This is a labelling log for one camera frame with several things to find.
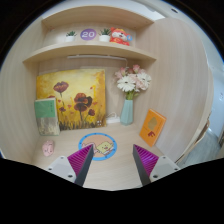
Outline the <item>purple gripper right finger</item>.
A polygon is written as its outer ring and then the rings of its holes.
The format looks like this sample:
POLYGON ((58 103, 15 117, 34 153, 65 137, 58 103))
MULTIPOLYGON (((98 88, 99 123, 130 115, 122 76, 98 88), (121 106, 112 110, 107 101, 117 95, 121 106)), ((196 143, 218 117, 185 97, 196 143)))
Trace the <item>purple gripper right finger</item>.
POLYGON ((180 170, 167 156, 157 156, 136 144, 133 157, 143 186, 180 170))

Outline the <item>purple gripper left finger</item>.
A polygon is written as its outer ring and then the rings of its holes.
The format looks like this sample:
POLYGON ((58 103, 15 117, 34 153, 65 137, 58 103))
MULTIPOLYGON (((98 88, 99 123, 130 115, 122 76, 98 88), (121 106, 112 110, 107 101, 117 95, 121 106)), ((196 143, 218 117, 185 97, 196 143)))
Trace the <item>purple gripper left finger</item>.
POLYGON ((58 157, 46 170, 76 185, 82 186, 85 182, 93 155, 93 146, 89 145, 68 157, 58 157))

